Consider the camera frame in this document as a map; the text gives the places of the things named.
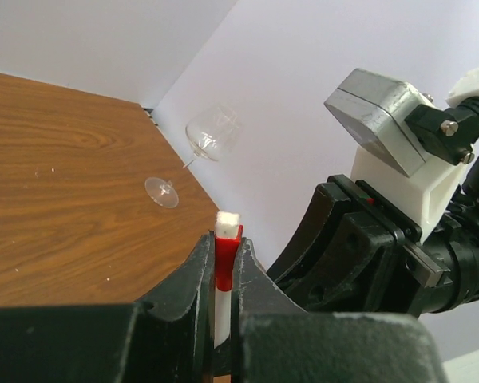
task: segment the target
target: white backdrop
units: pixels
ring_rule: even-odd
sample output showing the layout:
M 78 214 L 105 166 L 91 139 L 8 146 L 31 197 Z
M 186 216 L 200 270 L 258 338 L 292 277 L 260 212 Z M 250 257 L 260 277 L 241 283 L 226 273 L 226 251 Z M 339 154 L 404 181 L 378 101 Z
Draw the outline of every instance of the white backdrop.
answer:
M 355 143 L 324 100 L 355 67 L 407 80 L 441 102 L 479 66 L 479 1 L 240 0 L 155 109 L 172 146 L 190 156 L 184 125 L 216 101 L 246 126 L 236 150 L 192 171 L 220 208 L 243 214 L 270 265 L 314 187 L 349 174 Z M 479 347 L 479 304 L 425 316 L 444 359 Z
M 155 105 L 236 0 L 0 0 L 0 72 Z

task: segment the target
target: marker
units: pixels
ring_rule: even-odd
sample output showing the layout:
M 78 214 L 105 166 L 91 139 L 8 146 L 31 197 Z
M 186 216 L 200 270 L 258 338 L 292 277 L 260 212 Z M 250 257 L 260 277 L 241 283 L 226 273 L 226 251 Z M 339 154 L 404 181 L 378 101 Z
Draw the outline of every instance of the marker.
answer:
M 215 347 L 231 333 L 232 269 L 241 244 L 240 215 L 219 211 L 215 223 Z

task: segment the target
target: screw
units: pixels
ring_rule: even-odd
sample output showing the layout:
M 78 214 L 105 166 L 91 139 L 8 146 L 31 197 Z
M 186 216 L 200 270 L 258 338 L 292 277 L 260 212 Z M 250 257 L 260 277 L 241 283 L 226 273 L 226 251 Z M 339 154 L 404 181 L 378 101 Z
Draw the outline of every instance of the screw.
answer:
M 461 162 L 463 164 L 471 164 L 473 159 L 476 158 L 476 155 L 473 154 L 473 152 L 468 152 L 465 154 L 465 156 L 461 159 Z
M 433 102 L 433 96 L 431 96 L 429 93 L 423 93 L 422 96 L 427 98 L 429 102 Z
M 456 121 L 445 120 L 440 125 L 440 129 L 448 137 L 454 136 L 454 133 L 457 132 L 458 128 L 459 128 L 459 125 L 457 124 Z

